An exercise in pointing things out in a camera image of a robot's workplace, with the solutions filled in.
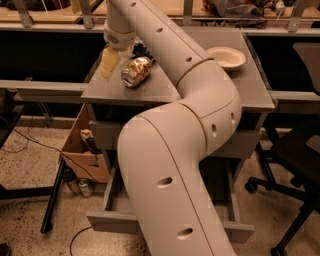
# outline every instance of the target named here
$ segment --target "office chair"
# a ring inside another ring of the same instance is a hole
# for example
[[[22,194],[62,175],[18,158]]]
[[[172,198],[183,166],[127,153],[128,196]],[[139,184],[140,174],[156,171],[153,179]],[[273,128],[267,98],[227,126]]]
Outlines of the office chair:
[[[319,94],[320,64],[312,65],[312,62],[318,62],[320,59],[320,56],[316,56],[320,55],[320,44],[297,43],[294,45],[294,49],[306,64],[314,89]],[[307,141],[312,136],[320,136],[320,116],[302,122],[281,138],[275,127],[267,127],[266,132],[273,143],[271,149],[265,151],[262,149],[261,144],[258,143],[256,150],[268,180],[250,177],[245,184],[245,188],[250,193],[254,193],[258,189],[258,185],[260,185],[267,190],[274,190],[303,202],[300,213],[282,240],[276,247],[271,249],[272,256],[286,256],[285,247],[308,216],[314,210],[320,214],[320,152],[307,145]],[[291,184],[296,188],[303,186],[304,190],[278,184],[273,177],[268,161],[269,158],[291,172],[294,175],[290,180]]]

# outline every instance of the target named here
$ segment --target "white bowl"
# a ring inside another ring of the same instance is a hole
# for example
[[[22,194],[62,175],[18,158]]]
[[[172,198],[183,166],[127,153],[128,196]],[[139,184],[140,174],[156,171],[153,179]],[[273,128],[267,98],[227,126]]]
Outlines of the white bowl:
[[[238,69],[246,62],[244,54],[233,48],[214,47],[208,49],[207,52],[226,72]]]

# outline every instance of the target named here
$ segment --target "terrazzo floor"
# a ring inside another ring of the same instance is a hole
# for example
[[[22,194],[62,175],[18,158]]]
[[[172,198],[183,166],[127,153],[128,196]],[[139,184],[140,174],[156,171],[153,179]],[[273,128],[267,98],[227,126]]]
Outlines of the terrazzo floor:
[[[41,117],[22,116],[16,129],[42,144],[61,149],[73,122],[74,119],[55,118],[50,127],[46,127]],[[3,147],[7,151],[0,150],[0,183],[7,189],[51,186],[54,182],[59,152],[26,143],[24,137],[12,132]],[[291,176],[275,164],[273,169],[275,178],[288,184]],[[238,256],[267,256],[298,214],[301,203],[264,189],[249,194],[244,184],[250,176],[263,177],[256,154],[245,162],[235,182],[241,223],[253,224],[255,232],[246,243],[232,245]],[[0,201],[0,243],[10,245],[12,256],[150,255],[140,233],[117,234],[87,229],[75,237],[79,231],[90,227],[86,213],[100,210],[104,190],[104,184],[95,185],[93,195],[86,198],[72,194],[63,183],[52,217],[53,228],[46,234],[42,234],[40,228],[47,197]],[[320,217],[317,213],[309,217],[286,250],[289,256],[320,255]]]

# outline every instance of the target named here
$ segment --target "black table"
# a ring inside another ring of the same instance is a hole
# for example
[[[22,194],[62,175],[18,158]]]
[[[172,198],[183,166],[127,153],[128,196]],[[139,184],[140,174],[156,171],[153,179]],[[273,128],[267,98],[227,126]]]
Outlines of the black table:
[[[8,123],[6,123],[3,119],[0,120],[0,148],[2,148],[10,133],[13,131],[16,123],[19,121],[22,110],[23,106],[16,106],[9,114],[2,116],[3,118],[5,118],[5,120],[7,120]],[[50,220],[59,193],[64,168],[65,161],[61,159],[55,182],[52,186],[49,187],[8,190],[0,184],[0,200],[50,196],[47,210],[41,226],[41,233],[47,233],[52,229]]]

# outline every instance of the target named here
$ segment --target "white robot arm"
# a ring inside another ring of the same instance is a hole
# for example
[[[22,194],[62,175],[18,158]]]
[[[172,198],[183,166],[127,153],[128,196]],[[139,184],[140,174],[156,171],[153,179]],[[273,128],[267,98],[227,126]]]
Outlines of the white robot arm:
[[[107,15],[109,46],[126,49],[136,32],[181,95],[131,119],[118,140],[122,178],[152,255],[234,256],[198,165],[239,123],[236,87],[149,1],[108,0]]]

